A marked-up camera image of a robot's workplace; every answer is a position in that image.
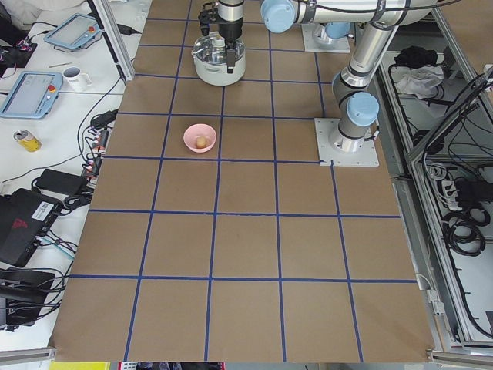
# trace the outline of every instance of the blue joint cap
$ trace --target blue joint cap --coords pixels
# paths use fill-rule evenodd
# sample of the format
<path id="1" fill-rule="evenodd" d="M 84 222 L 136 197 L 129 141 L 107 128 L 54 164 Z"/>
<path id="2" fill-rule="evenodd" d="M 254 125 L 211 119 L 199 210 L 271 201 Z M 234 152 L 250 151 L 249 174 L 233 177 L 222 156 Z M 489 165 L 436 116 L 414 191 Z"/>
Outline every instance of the blue joint cap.
<path id="1" fill-rule="evenodd" d="M 269 31 L 281 33 L 293 25 L 296 9 L 290 0 L 265 0 L 260 14 Z"/>
<path id="2" fill-rule="evenodd" d="M 331 22 L 325 25 L 325 33 L 331 39 L 342 39 L 349 34 L 351 24 L 349 22 Z"/>
<path id="3" fill-rule="evenodd" d="M 357 92 L 347 102 L 347 116 L 359 127 L 368 127 L 377 119 L 380 106 L 368 92 Z"/>

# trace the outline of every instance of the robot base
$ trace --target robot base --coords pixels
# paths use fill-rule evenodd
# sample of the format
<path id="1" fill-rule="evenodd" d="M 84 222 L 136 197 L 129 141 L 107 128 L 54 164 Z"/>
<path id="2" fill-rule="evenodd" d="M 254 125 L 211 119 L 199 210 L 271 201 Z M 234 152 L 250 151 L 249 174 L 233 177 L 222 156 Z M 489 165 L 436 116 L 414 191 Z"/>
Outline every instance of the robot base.
<path id="1" fill-rule="evenodd" d="M 314 38 L 314 30 L 317 23 L 308 23 L 301 25 L 303 31 L 303 41 L 305 52 L 334 52 L 348 54 L 351 51 L 347 37 L 332 41 L 330 44 L 322 44 Z"/>
<path id="2" fill-rule="evenodd" d="M 344 153 L 332 146 L 329 135 L 337 130 L 339 119 L 315 119 L 317 131 L 318 156 L 321 166 L 330 166 L 332 162 L 336 167 L 378 167 L 377 151 L 373 140 L 363 142 L 362 147 L 356 153 Z"/>

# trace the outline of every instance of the can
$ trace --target can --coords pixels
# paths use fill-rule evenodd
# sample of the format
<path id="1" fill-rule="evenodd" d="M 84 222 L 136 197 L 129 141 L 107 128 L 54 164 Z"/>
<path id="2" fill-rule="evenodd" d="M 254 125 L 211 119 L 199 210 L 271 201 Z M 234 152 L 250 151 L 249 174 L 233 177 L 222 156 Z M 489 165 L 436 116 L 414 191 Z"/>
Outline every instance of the can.
<path id="1" fill-rule="evenodd" d="M 32 135 L 26 129 L 20 129 L 19 131 L 16 131 L 14 133 L 14 139 L 19 144 L 21 144 L 28 152 L 35 152 L 36 150 L 41 148 L 41 141 L 36 139 L 34 135 Z"/>

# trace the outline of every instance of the sticker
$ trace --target sticker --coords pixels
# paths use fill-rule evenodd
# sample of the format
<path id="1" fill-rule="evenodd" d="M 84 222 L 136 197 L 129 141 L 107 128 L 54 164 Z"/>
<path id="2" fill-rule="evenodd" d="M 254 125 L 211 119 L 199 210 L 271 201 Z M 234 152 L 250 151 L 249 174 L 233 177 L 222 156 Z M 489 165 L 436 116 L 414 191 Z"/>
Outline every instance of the sticker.
<path id="1" fill-rule="evenodd" d="M 53 204 L 47 202 L 41 202 L 41 204 L 39 204 L 38 209 L 35 210 L 34 213 L 32 214 L 31 218 L 38 221 L 44 221 L 49 215 L 52 208 L 53 208 Z"/>

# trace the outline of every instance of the white cup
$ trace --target white cup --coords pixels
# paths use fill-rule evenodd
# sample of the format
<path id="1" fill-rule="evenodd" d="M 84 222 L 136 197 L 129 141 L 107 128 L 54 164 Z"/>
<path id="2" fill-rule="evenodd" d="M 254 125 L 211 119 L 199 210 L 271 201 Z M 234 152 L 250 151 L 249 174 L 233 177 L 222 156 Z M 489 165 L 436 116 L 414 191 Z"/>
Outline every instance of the white cup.
<path id="1" fill-rule="evenodd" d="M 79 67 L 68 67 L 63 71 L 66 82 L 78 93 L 86 91 L 92 85 L 92 80 L 87 73 L 81 72 Z"/>

